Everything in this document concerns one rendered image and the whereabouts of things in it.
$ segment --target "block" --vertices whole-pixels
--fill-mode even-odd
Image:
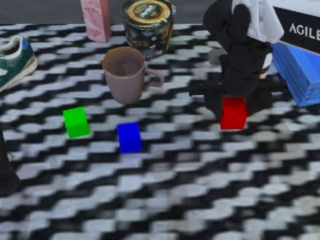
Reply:
[[[142,143],[138,122],[117,125],[118,141],[122,154],[142,151]]]
[[[248,112],[243,97],[224,97],[222,99],[221,130],[241,130],[245,128]]]
[[[272,48],[274,66],[298,107],[320,104],[320,56],[283,43]]]
[[[70,139],[87,136],[90,128],[83,106],[63,111],[64,126]]]

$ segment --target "blue cube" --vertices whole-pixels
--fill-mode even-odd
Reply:
[[[142,143],[138,122],[117,125],[118,141],[122,154],[137,153],[142,151]]]
[[[272,47],[273,63],[296,104],[320,104],[320,56],[283,43]]]

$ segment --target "gray background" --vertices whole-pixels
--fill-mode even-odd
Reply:
[[[111,23],[121,24],[124,0],[109,0]],[[200,24],[214,0],[175,0],[177,24]],[[0,24],[80,24],[80,0],[0,0]]]

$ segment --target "pink box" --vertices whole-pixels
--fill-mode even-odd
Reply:
[[[108,0],[81,0],[81,8],[88,38],[107,42],[112,34]]]

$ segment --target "patterned surface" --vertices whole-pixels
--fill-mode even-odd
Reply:
[[[206,79],[217,44],[176,25],[170,51],[148,66],[163,88],[136,105],[112,100],[108,43],[82,25],[8,25],[0,42],[27,37],[39,67],[3,92],[0,122],[19,192],[0,198],[1,240],[316,240],[320,238],[319,107],[275,95],[243,131],[219,131],[192,79]],[[69,140],[64,109],[85,106],[91,135]],[[116,125],[139,121],[143,152],[119,154]]]

